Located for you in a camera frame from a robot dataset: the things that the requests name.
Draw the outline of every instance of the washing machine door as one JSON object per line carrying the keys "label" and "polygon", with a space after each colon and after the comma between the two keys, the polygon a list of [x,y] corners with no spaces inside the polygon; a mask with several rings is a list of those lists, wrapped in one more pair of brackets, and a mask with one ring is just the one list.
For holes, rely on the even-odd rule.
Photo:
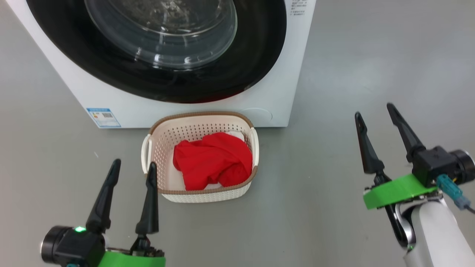
{"label": "washing machine door", "polygon": [[261,80],[285,40],[284,0],[27,0],[51,41],[98,79],[176,103]]}

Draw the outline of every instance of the gray floor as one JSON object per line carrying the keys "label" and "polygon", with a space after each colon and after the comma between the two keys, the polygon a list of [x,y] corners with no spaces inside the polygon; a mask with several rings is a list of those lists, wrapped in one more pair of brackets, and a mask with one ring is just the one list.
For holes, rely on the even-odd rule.
{"label": "gray floor", "polygon": [[[151,237],[168,267],[401,267],[383,211],[367,211],[353,114],[392,177],[410,172],[385,109],[394,102],[427,146],[475,154],[475,3],[320,0],[286,129],[259,129],[259,173],[240,199],[175,204],[160,196]],[[81,225],[109,165],[115,247],[128,248],[144,199],[147,130],[99,130],[0,0],[0,211],[3,266],[42,266],[53,225]],[[475,184],[463,190],[475,201]],[[475,217],[450,204],[475,249]]]}

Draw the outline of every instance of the green 3d-printed part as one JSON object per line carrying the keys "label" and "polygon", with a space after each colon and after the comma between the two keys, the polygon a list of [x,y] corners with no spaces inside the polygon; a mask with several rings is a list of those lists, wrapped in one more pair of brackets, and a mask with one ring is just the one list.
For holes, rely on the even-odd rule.
{"label": "green 3d-printed part", "polygon": [[99,267],[165,267],[165,258],[130,256],[106,251]]}
{"label": "green 3d-printed part", "polygon": [[435,190],[437,187],[426,188],[413,174],[408,174],[373,188],[363,195],[363,199],[366,208],[371,210],[409,200]]}

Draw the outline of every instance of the washing machine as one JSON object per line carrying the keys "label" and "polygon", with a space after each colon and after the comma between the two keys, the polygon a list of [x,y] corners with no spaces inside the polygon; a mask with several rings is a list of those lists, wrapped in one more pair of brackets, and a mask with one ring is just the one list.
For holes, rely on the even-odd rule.
{"label": "washing machine", "polygon": [[234,111],[288,125],[316,0],[7,0],[100,128]]}

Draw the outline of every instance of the red garment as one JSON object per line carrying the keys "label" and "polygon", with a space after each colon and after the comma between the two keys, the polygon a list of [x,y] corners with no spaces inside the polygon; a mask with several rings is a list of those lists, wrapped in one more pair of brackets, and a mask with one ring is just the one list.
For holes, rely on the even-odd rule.
{"label": "red garment", "polygon": [[240,184],[251,176],[252,153],[241,139],[227,133],[175,146],[173,165],[183,173],[186,190],[203,190],[210,183]]}

